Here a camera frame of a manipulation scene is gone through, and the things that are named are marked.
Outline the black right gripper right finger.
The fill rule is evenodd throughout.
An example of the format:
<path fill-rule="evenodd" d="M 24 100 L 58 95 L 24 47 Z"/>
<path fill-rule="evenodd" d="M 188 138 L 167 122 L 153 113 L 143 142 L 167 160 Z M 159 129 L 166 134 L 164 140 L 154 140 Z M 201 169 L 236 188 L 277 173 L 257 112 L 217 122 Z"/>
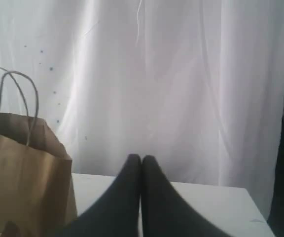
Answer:
<path fill-rule="evenodd" d="M 173 188 L 153 156 L 142 161 L 142 229 L 145 237 L 219 237 L 221 230 Z"/>

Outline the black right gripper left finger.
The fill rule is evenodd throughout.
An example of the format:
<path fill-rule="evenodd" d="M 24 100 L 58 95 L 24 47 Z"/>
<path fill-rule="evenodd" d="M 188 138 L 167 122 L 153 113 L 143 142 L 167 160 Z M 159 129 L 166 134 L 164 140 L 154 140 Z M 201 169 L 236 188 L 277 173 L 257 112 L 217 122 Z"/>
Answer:
<path fill-rule="evenodd" d="M 141 193 L 141 158 L 128 155 L 103 195 L 63 229 L 64 237 L 137 237 Z"/>

